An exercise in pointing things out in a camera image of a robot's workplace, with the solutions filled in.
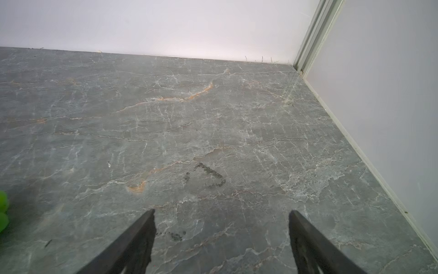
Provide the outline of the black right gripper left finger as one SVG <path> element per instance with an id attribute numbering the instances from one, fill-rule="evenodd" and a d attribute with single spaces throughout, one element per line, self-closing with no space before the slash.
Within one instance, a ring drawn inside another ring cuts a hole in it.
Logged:
<path id="1" fill-rule="evenodd" d="M 145 212 L 80 274 L 144 274 L 151 262 L 156 236 L 155 210 Z"/>

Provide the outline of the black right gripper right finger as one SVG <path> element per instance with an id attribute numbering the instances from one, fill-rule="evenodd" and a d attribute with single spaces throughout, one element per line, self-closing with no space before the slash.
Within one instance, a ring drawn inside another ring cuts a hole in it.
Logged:
<path id="1" fill-rule="evenodd" d="M 289 236 L 299 274 L 363 274 L 299 211 L 289 213 Z"/>

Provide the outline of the green fake grape bunch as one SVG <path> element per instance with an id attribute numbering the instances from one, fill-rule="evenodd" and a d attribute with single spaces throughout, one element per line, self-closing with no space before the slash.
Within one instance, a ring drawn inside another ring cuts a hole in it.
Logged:
<path id="1" fill-rule="evenodd" d="M 0 232 L 9 225 L 9 217 L 7 215 L 8 208 L 8 196 L 4 191 L 0 191 Z"/>

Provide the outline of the aluminium frame corner post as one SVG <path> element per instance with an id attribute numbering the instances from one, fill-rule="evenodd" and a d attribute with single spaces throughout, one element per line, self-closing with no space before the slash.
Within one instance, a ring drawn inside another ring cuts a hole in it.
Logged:
<path id="1" fill-rule="evenodd" d="M 321 47 L 327 38 L 338 14 L 343 0 L 320 0 L 310 26 L 298 51 L 293 67 L 301 78 L 309 73 Z"/>

